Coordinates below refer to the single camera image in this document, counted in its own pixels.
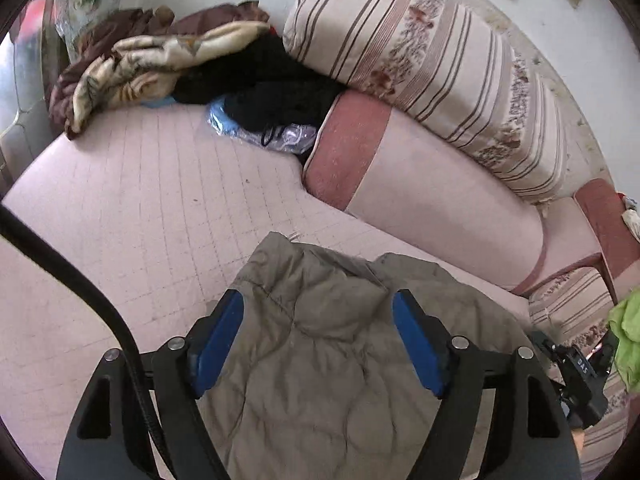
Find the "red fabric panel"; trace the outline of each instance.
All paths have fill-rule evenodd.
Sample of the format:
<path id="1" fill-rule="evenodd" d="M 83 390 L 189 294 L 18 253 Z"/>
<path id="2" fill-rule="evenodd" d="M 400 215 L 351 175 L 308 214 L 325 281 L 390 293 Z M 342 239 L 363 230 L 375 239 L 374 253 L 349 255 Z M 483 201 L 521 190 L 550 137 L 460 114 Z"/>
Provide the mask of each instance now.
<path id="1" fill-rule="evenodd" d="M 305 171 L 306 190 L 344 211 L 376 155 L 389 115 L 388 104 L 360 92 L 338 97 Z"/>
<path id="2" fill-rule="evenodd" d="M 587 182 L 574 198 L 600 241 L 615 280 L 629 265 L 640 260 L 640 244 L 622 220 L 625 207 L 613 186 L 601 178 Z"/>

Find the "silver bolt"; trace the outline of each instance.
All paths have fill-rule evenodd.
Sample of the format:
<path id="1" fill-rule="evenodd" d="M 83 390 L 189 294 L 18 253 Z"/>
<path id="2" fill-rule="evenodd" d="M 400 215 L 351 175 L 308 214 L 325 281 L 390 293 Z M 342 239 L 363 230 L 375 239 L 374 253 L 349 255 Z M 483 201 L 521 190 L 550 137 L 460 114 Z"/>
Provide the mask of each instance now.
<path id="1" fill-rule="evenodd" d="M 172 337 L 166 345 L 169 347 L 169 350 L 179 350 L 184 346 L 184 338 Z"/>
<path id="2" fill-rule="evenodd" d="M 453 348 L 457 348 L 458 350 L 465 350 L 469 348 L 469 339 L 466 337 L 462 337 L 461 335 L 454 336 L 451 339 L 451 344 Z"/>
<path id="3" fill-rule="evenodd" d="M 518 348 L 518 355 L 523 359 L 533 359 L 533 350 L 528 346 Z"/>
<path id="4" fill-rule="evenodd" d="M 115 361 L 120 355 L 119 348 L 111 348 L 107 350 L 102 357 L 104 357 L 105 361 Z"/>

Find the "striped pillow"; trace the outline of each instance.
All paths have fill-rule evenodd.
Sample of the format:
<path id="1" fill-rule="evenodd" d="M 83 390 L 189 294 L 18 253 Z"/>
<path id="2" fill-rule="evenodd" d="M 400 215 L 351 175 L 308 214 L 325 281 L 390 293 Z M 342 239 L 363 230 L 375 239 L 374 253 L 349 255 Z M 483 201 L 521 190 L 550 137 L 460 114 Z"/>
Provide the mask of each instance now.
<path id="1" fill-rule="evenodd" d="M 506 38 L 454 0 L 297 0 L 287 51 L 405 111 L 529 202 L 565 170 L 556 99 Z"/>
<path id="2" fill-rule="evenodd" d="M 613 302 L 600 273 L 581 267 L 539 288 L 529 298 L 533 325 L 565 345 L 576 344 L 587 354 L 607 330 L 607 314 Z M 558 368 L 550 371 L 559 379 Z M 583 478 L 594 478 L 609 463 L 625 437 L 628 395 L 617 371 L 605 384 L 609 408 L 604 418 L 585 432 L 580 456 Z"/>

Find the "green cloth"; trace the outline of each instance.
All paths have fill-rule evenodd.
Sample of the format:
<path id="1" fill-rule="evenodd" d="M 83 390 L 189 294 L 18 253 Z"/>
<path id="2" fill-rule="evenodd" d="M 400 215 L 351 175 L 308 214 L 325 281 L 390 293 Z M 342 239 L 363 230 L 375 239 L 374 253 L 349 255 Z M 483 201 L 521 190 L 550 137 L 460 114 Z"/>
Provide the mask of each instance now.
<path id="1" fill-rule="evenodd" d="M 616 368 L 628 392 L 640 392 L 640 288 L 609 312 L 609 328 L 618 336 Z"/>

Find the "blue gripper pad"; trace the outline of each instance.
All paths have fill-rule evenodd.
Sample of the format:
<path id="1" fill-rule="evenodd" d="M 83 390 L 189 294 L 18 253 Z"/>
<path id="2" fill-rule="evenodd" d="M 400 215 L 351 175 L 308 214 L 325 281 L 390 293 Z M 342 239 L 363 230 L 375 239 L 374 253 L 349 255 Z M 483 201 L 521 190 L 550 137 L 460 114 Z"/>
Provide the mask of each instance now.
<path id="1" fill-rule="evenodd" d="M 187 336 L 191 388 L 197 399 L 212 388 L 229 355 L 244 317 L 244 301 L 237 290 L 227 290 L 213 313 L 194 324 Z"/>
<path id="2" fill-rule="evenodd" d="M 451 375 L 449 332 L 438 318 L 424 313 L 408 290 L 396 292 L 391 309 L 394 324 L 420 383 L 442 398 Z"/>

